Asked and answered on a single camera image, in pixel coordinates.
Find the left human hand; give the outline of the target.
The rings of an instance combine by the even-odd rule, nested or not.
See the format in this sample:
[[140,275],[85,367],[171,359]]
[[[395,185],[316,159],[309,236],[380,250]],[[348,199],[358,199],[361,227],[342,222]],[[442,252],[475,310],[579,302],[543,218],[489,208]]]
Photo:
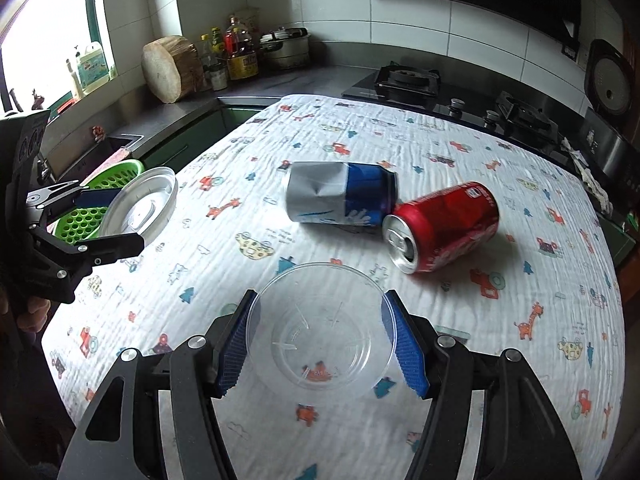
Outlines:
[[39,297],[32,297],[27,301],[26,311],[14,316],[11,313],[9,297],[0,290],[0,311],[2,335],[9,333],[13,326],[16,326],[25,333],[39,333],[47,323],[51,301]]

